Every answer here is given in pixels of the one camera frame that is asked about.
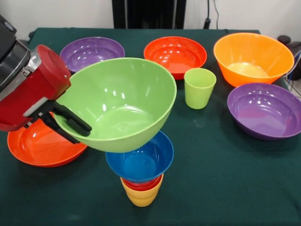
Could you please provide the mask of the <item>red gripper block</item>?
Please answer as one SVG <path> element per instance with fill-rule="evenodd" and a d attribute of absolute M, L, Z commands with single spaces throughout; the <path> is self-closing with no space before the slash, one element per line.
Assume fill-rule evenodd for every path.
<path fill-rule="evenodd" d="M 90 135 L 90 125 L 55 101 L 71 85 L 70 77 L 71 73 L 59 55 L 45 45 L 38 45 L 33 51 L 33 59 L 16 76 L 13 85 L 0 93 L 0 129 L 20 129 L 31 121 L 30 115 L 41 106 L 37 114 L 46 126 L 72 144 L 80 143 L 65 132 L 50 113 L 62 116 L 80 135 Z"/>

